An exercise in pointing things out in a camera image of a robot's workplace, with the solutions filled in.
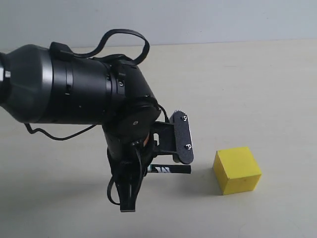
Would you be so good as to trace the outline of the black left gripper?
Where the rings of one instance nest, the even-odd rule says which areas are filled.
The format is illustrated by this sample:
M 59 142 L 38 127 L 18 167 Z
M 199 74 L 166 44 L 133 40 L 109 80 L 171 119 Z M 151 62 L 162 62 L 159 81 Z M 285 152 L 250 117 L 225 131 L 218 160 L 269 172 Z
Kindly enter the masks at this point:
M 151 127 L 161 114 L 160 109 L 122 109 L 103 114 L 103 131 L 107 143 L 107 157 L 111 169 L 110 202 L 120 212 L 135 212 L 136 200 L 146 163 Z M 111 191 L 115 186 L 119 201 Z

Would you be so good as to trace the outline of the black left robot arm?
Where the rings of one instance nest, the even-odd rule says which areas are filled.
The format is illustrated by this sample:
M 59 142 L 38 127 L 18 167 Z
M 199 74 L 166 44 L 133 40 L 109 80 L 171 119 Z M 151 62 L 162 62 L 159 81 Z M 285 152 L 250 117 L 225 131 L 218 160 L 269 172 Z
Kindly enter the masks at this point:
M 53 43 L 25 45 L 0 55 L 0 105 L 29 127 L 101 125 L 121 212 L 133 212 L 154 143 L 151 128 L 161 111 L 138 62 L 123 54 L 74 56 Z

